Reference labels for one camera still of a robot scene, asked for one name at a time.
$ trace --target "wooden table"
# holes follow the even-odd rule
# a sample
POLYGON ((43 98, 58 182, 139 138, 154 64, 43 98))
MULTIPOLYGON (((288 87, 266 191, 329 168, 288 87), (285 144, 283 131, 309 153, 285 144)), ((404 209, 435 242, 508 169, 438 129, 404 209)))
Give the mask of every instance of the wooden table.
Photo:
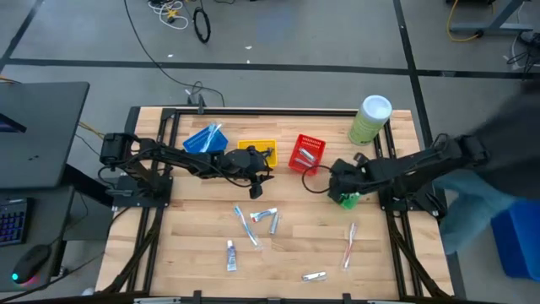
MULTIPOLYGON (((136 134, 156 138, 161 107, 143 107, 136 134)), ((264 194, 250 200, 246 188, 225 179, 201 180, 187 171, 172 171, 174 187, 171 205, 165 211, 151 288, 153 296, 281 297, 341 299, 397 299, 392 254, 385 214, 376 193, 365 195, 353 210, 345 210, 326 194, 307 192, 300 174, 287 164, 299 133, 326 141, 322 164, 331 166, 336 158, 353 162, 356 152, 375 158, 373 145, 359 147, 349 142, 347 131, 352 117, 297 117, 255 115, 181 115, 176 148, 205 128, 222 122, 229 139, 228 149, 240 139, 275 138, 278 141, 276 177, 262 184, 264 194), (250 212, 278 208, 282 219, 275 236, 268 233, 271 218, 252 225, 262 240, 255 250, 233 212, 238 204, 246 216, 250 212), (341 270, 350 224, 359 225, 354 238, 351 266, 341 270), (226 270, 226 242, 233 240, 238 271, 226 270), (326 271, 326 281, 304 283, 302 274, 326 271)), ((397 155, 419 151, 410 111, 394 111, 391 128, 397 155)), ((165 142, 170 136, 170 126, 165 142)), ((381 132, 386 151, 384 133, 381 132)), ((327 187, 324 170, 308 178, 310 187, 327 187)), ((131 209, 114 224, 101 265, 97 290, 110 284, 132 254, 140 209, 131 209)), ((409 213, 414 246, 419 261, 442 290, 453 294, 438 225, 425 212, 409 213)), ((139 267, 140 289, 146 258, 139 267)), ((407 260, 402 256, 408 294, 413 294, 407 260)))

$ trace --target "green cylinder container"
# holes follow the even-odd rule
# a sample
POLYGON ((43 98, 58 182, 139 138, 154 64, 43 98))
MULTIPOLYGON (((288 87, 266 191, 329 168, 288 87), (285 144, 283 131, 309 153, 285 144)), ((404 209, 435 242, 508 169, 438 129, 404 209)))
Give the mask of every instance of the green cylinder container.
POLYGON ((364 99, 348 131, 348 139, 353 144, 366 145, 377 136, 392 114, 392 104, 380 95, 364 99))

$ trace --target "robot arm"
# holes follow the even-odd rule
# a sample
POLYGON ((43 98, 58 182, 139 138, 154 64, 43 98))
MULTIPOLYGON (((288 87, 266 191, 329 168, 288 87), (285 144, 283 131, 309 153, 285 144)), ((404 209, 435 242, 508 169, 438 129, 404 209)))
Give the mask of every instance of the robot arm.
POLYGON ((235 149, 225 154, 224 151, 208 153, 188 153, 158 144, 150 138, 139 138, 128 133, 109 133, 103 140, 100 162, 112 170, 119 168, 130 177, 145 184, 151 191, 159 191, 155 172, 146 169, 141 160, 156 160, 171 166, 188 170, 193 176, 202 179, 223 177, 239 187, 250 187, 250 197, 258 198, 262 194, 261 184, 271 178, 272 170, 266 158, 272 151, 258 152, 254 147, 235 149), (139 150, 134 155, 132 144, 139 143, 139 150), (257 175, 265 171, 266 175, 257 175), (234 179, 249 180, 248 185, 234 182, 234 179))
POLYGON ((356 166, 338 159, 331 168, 328 196, 337 203, 342 202, 342 194, 366 194, 384 188, 391 188, 394 197, 404 198, 450 171, 482 165, 489 154, 474 136, 445 136, 429 149, 398 159, 368 160, 362 154, 354 159, 356 166))

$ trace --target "desk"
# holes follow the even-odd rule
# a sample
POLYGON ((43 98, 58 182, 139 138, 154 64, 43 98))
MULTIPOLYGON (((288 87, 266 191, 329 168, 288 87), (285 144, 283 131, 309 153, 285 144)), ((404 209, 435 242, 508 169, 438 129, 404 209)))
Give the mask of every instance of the desk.
MULTIPOLYGON (((218 109, 206 111, 219 113, 218 109)), ((375 158, 373 145, 359 147, 348 140, 353 112, 312 110, 318 116, 293 116, 294 110, 288 109, 284 115, 270 116, 230 114, 235 111, 229 108, 222 111, 229 114, 181 114, 176 148, 210 122, 222 122, 228 149, 234 149, 239 139, 278 141, 278 166, 273 171, 276 178, 262 185, 264 194, 259 199, 250 200, 245 188, 234 187, 224 179, 201 180, 180 168, 174 169, 172 199, 161 226, 151 295, 192 296, 193 291, 202 290, 202 296, 211 297, 341 299, 342 293, 350 293, 353 299, 397 299, 386 217, 376 193, 363 196, 355 209, 345 210, 325 194, 308 193, 302 187, 300 174, 287 167, 299 133, 327 142, 323 165, 330 166, 336 158, 352 162, 356 152, 375 158), (283 216, 275 236, 268 234, 270 219, 252 225, 262 240, 261 251, 253 249, 241 228, 233 212, 235 204, 244 214, 277 207, 283 216), (351 267, 345 272, 340 263, 351 222, 358 223, 359 229, 351 267), (235 273, 226 271, 228 239, 233 240, 237 250, 235 273), (302 274, 317 271, 326 271, 327 281, 301 282, 302 274)), ((269 111, 278 114, 278 110, 269 111)), ((161 112, 160 107, 140 108, 134 128, 137 136, 156 138, 161 112)), ((391 127, 398 156, 419 150, 410 111, 394 111, 391 127)), ((165 132, 166 143, 169 136, 170 125, 165 132)), ((386 147, 384 133, 381 140, 386 147)), ((323 189, 328 178, 329 174, 320 170, 308 183, 323 189)), ((110 284, 131 256, 140 213, 140 209, 129 210, 112 228, 97 290, 110 284)), ((441 289, 452 294, 436 221, 420 212, 410 213, 409 218, 418 259, 441 289)), ((413 294, 408 263, 405 258, 402 262, 408 294, 413 294)), ((144 267, 139 267, 137 290, 142 286, 143 271, 144 267)))
POLYGON ((0 291, 34 289, 57 275, 74 192, 111 206, 105 186, 66 163, 88 91, 88 83, 0 85, 0 112, 27 127, 24 133, 0 133, 0 200, 34 200, 25 243, 0 247, 0 291), (14 284, 20 257, 56 238, 36 277, 14 284))

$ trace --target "green object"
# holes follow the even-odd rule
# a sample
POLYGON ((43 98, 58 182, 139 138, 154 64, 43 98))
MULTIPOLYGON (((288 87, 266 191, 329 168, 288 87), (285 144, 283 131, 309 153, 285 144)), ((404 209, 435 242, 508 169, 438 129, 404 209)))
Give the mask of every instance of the green object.
POLYGON ((356 207, 358 201, 360 201, 360 193, 347 193, 341 194, 341 203, 340 205, 347 210, 351 210, 356 207))
POLYGON ((371 143, 392 114, 392 104, 379 95, 368 96, 360 107, 348 131, 348 139, 353 144, 371 143))

